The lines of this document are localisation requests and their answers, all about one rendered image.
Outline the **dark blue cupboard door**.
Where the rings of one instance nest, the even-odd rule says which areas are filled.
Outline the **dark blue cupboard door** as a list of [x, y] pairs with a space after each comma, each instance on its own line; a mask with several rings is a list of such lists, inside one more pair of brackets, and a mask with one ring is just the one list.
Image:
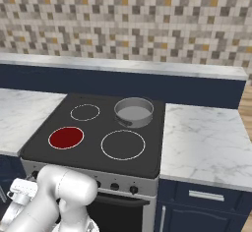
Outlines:
[[175, 203], [157, 203], [155, 232], [159, 232], [161, 207], [165, 205], [163, 232], [241, 232], [245, 215]]

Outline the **dark blue cupboard run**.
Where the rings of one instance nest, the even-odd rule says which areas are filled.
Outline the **dark blue cupboard run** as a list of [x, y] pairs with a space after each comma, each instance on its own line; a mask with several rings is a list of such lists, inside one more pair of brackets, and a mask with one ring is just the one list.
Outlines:
[[26, 172], [21, 159], [15, 156], [0, 155], [0, 187], [6, 195], [16, 178], [26, 178]]

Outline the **grey round pot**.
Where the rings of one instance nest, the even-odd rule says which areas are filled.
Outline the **grey round pot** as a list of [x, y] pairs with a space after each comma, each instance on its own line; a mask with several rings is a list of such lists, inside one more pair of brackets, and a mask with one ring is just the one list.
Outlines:
[[149, 125], [153, 119], [154, 110], [153, 103], [142, 97], [123, 98], [114, 106], [115, 119], [122, 126], [131, 129]]

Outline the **dark blue drawer front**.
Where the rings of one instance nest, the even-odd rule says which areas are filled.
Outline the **dark blue drawer front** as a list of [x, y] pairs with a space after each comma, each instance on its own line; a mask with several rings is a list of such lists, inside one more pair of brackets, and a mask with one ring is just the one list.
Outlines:
[[[189, 197], [189, 190], [224, 195], [224, 202]], [[173, 199], [176, 203], [240, 214], [248, 214], [252, 209], [251, 193], [191, 183], [178, 182]]]

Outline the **dark blue raised counter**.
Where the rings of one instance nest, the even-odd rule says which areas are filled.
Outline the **dark blue raised counter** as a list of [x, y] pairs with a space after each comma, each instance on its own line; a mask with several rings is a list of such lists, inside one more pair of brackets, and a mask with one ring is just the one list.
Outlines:
[[1, 88], [236, 109], [247, 80], [241, 67], [0, 52]]

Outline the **black hob steel stove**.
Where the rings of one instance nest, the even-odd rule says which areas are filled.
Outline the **black hob steel stove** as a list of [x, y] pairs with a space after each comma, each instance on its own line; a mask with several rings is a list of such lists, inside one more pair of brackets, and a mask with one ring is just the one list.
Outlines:
[[[100, 181], [99, 193], [149, 201], [142, 232], [154, 232], [165, 105], [151, 100], [151, 123], [131, 129], [115, 119], [121, 99], [67, 95], [23, 146], [21, 161], [27, 174], [46, 164], [62, 165]], [[111, 190], [112, 183], [119, 190]], [[137, 194], [131, 186], [138, 187]]]

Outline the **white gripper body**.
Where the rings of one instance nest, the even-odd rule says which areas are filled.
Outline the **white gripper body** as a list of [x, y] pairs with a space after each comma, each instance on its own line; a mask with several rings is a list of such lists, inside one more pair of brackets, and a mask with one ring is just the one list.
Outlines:
[[37, 192], [37, 183], [16, 178], [11, 184], [7, 196], [14, 202], [21, 205], [27, 205]]

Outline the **black oven door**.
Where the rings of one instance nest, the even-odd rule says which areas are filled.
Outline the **black oven door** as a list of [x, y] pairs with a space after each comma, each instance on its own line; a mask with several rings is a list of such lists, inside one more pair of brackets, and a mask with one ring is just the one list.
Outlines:
[[87, 206], [99, 232], [142, 232], [144, 206], [127, 207], [94, 200]]

